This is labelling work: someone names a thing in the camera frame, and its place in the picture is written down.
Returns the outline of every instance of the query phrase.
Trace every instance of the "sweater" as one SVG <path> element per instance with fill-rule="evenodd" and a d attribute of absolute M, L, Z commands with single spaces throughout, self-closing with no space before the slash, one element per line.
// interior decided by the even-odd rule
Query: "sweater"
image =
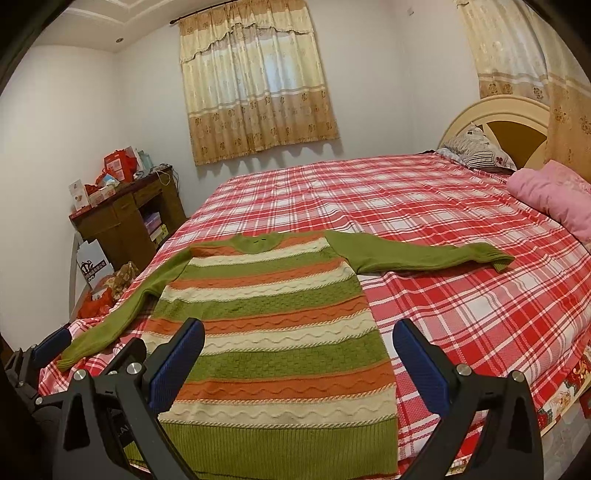
<path fill-rule="evenodd" d="M 159 416 L 200 478 L 389 475 L 395 377 L 356 274 L 467 261 L 502 271 L 512 260 L 488 244 L 426 247 L 334 231 L 194 244 L 74 340 L 58 366 L 109 345 L 145 296 L 158 295 L 142 336 L 149 352 L 188 317 L 206 329 L 199 359 Z M 134 447 L 127 454 L 141 461 Z"/>

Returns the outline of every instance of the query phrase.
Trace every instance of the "bed frame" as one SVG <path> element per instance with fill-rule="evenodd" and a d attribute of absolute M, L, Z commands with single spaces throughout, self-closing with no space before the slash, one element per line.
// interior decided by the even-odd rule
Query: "bed frame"
<path fill-rule="evenodd" d="M 472 125 L 506 151 L 518 168 L 539 170 L 544 166 L 550 108 L 517 95 L 487 97 L 466 108 L 449 126 L 442 144 Z"/>

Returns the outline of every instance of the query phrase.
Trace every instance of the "sweater sleeve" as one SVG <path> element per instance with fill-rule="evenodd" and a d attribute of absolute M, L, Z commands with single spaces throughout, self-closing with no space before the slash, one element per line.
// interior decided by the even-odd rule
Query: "sweater sleeve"
<path fill-rule="evenodd" d="M 332 230 L 326 231 L 326 239 L 358 274 L 395 270 L 443 270 L 468 261 L 490 263 L 500 273 L 515 259 L 512 255 L 486 243 L 468 244 L 463 247 L 430 247 L 386 240 L 369 233 Z"/>
<path fill-rule="evenodd" d="M 57 361 L 58 369 L 66 371 L 81 358 L 94 355 L 116 341 L 135 319 L 147 296 L 159 297 L 164 287 L 183 272 L 190 259 L 191 250 L 186 248 L 161 265 L 140 284 L 131 297 L 109 313 L 102 322 L 74 339 Z"/>

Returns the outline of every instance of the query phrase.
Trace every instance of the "blue gripper pad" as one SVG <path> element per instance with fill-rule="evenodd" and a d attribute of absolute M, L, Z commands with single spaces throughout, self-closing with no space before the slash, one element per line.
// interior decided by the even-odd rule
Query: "blue gripper pad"
<path fill-rule="evenodd" d="M 154 375 L 148 388 L 148 406 L 155 413 L 169 411 L 174 399 L 189 376 L 205 343 L 205 328 L 198 320 L 188 320 L 192 325 L 184 332 L 177 332 L 171 343 L 177 341 L 176 347 Z"/>
<path fill-rule="evenodd" d="M 53 332 L 33 349 L 33 365 L 45 368 L 72 343 L 72 335 L 66 327 Z"/>
<path fill-rule="evenodd" d="M 401 320 L 394 326 L 394 348 L 427 409 L 444 417 L 451 405 L 449 384 L 405 321 Z"/>

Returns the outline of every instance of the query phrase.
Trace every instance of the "red plaid bedspread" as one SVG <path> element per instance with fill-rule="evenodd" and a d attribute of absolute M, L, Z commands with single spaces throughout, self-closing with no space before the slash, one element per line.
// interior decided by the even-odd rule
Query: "red plaid bedspread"
<path fill-rule="evenodd" d="M 416 322 L 453 362 L 476 372 L 525 373 L 537 408 L 581 358 L 591 322 L 591 255 L 559 224 L 514 199 L 501 176 L 476 173 L 437 155 L 317 163 L 236 177 L 221 185 L 162 247 L 143 278 L 194 241 L 238 232 L 336 229 L 429 245 L 489 242 L 516 257 L 508 271 L 465 265 L 432 274 L 362 277 L 363 289 L 398 381 L 401 470 L 439 417 L 423 405 L 392 348 L 394 323 Z M 142 332 L 144 312 L 121 341 L 79 362 L 68 375 L 50 365 L 40 391 L 67 388 L 77 368 L 97 375 Z M 74 336 L 100 319 L 74 322 Z M 460 458 L 472 453 L 477 421 Z"/>

